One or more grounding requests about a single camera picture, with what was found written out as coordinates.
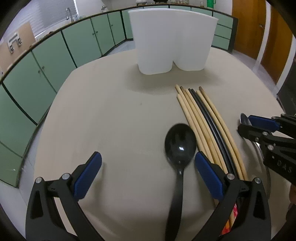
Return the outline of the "metal spoon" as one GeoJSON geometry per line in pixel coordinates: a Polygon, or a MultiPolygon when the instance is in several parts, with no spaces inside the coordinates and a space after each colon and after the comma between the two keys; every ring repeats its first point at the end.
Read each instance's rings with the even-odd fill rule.
{"type": "MultiPolygon", "coordinates": [[[[240,114],[240,123],[246,126],[252,126],[251,121],[248,119],[248,117],[244,113],[240,114]]],[[[256,146],[260,154],[260,159],[261,161],[263,161],[264,157],[263,157],[262,150],[260,149],[260,144],[257,142],[253,142],[253,145],[256,146]]],[[[269,168],[267,166],[264,166],[264,167],[265,167],[266,178],[267,178],[266,196],[267,196],[267,199],[269,199],[271,194],[271,176],[270,176],[269,168]]]]}

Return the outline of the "red-patterned wooden chopstick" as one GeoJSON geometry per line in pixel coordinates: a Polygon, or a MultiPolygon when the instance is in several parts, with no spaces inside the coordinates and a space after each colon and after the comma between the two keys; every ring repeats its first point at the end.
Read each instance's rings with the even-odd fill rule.
{"type": "Polygon", "coordinates": [[[180,92],[183,94],[188,105],[190,106],[190,113],[193,113],[194,115],[192,119],[199,133],[205,155],[209,158],[211,163],[219,165],[225,173],[228,173],[225,164],[221,164],[222,155],[219,151],[216,141],[214,140],[213,135],[211,134],[208,124],[203,117],[203,114],[201,113],[200,108],[189,93],[189,90],[185,90],[182,86],[180,86],[180,92]]]}

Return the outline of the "black chopstick gold band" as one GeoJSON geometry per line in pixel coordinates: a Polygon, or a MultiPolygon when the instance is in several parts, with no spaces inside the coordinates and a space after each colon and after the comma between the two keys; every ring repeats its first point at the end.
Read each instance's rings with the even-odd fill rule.
{"type": "Polygon", "coordinates": [[[208,127],[211,131],[211,134],[213,135],[214,140],[216,141],[216,144],[217,144],[219,151],[222,155],[221,164],[225,164],[228,173],[232,173],[232,174],[234,174],[234,176],[236,178],[238,178],[239,176],[238,176],[236,167],[234,165],[233,159],[230,155],[229,149],[226,147],[226,144],[224,142],[224,139],[222,138],[220,131],[217,128],[217,125],[215,124],[209,111],[206,109],[205,105],[203,104],[203,101],[198,96],[198,94],[194,91],[194,89],[189,88],[188,90],[189,90],[189,93],[191,94],[191,96],[193,97],[193,99],[195,100],[196,104],[200,108],[201,113],[203,114],[203,117],[205,118],[205,120],[208,124],[208,127]]]}

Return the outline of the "black plastic spoon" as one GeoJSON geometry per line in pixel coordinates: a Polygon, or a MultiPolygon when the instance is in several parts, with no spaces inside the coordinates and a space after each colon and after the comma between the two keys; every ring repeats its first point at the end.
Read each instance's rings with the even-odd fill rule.
{"type": "Polygon", "coordinates": [[[183,207],[184,170],[194,157],[197,141],[193,130],[184,123],[172,126],[165,138],[168,162],[176,171],[176,184],[165,229],[165,240],[175,240],[180,228],[183,207]]]}

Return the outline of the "green lower kitchen cabinets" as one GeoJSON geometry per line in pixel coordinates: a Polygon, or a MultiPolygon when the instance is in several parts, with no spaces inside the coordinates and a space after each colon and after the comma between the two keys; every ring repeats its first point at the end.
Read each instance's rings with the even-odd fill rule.
{"type": "Polygon", "coordinates": [[[129,8],[83,18],[29,48],[1,79],[1,180],[19,182],[40,121],[70,73],[132,40],[129,8]]]}

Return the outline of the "black oven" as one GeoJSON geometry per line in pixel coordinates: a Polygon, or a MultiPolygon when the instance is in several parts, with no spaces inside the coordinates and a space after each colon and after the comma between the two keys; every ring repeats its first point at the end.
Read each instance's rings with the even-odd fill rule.
{"type": "Polygon", "coordinates": [[[286,114],[295,115],[295,63],[277,94],[277,100],[286,114]]]}

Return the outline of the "brown wooden door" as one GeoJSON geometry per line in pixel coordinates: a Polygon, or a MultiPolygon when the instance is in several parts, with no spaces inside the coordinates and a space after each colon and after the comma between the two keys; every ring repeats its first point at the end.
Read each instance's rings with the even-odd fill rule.
{"type": "Polygon", "coordinates": [[[266,1],[235,0],[232,15],[238,19],[234,49],[256,59],[265,30],[266,1]]]}
{"type": "Polygon", "coordinates": [[[271,7],[270,28],[261,65],[277,83],[287,62],[292,44],[292,31],[273,6],[271,7]]]}

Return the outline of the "white utensil holder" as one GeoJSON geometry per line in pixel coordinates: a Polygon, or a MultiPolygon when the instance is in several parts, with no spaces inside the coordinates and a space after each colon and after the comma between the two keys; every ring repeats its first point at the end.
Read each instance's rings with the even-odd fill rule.
{"type": "Polygon", "coordinates": [[[183,9],[128,11],[139,71],[145,75],[203,70],[218,19],[183,9]]]}

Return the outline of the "green thermos bottle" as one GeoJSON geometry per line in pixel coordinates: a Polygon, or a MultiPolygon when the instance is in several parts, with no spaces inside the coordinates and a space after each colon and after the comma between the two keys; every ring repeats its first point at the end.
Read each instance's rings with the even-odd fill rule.
{"type": "Polygon", "coordinates": [[[207,0],[207,7],[208,8],[214,8],[216,4],[216,0],[207,0]]]}

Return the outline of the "cardboard panel with brackets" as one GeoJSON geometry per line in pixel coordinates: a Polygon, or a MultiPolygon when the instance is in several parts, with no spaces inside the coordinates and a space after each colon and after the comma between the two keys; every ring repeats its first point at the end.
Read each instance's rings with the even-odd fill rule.
{"type": "Polygon", "coordinates": [[[10,66],[36,42],[30,22],[21,25],[1,44],[1,71],[10,66]]]}

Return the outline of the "chrome sink faucet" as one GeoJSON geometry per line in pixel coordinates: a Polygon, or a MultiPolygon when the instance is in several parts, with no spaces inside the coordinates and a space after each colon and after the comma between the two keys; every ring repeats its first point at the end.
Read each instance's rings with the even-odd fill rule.
{"type": "Polygon", "coordinates": [[[72,13],[71,13],[71,10],[70,10],[70,8],[66,8],[66,20],[71,20],[71,22],[72,22],[72,20],[73,20],[73,16],[72,16],[72,13]]]}

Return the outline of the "window blind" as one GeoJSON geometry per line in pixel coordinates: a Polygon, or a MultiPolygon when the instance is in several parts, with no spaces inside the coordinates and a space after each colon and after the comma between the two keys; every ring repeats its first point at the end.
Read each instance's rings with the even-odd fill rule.
{"type": "Polygon", "coordinates": [[[72,16],[78,15],[74,0],[39,0],[37,3],[45,27],[65,20],[66,8],[70,8],[72,16]]]}

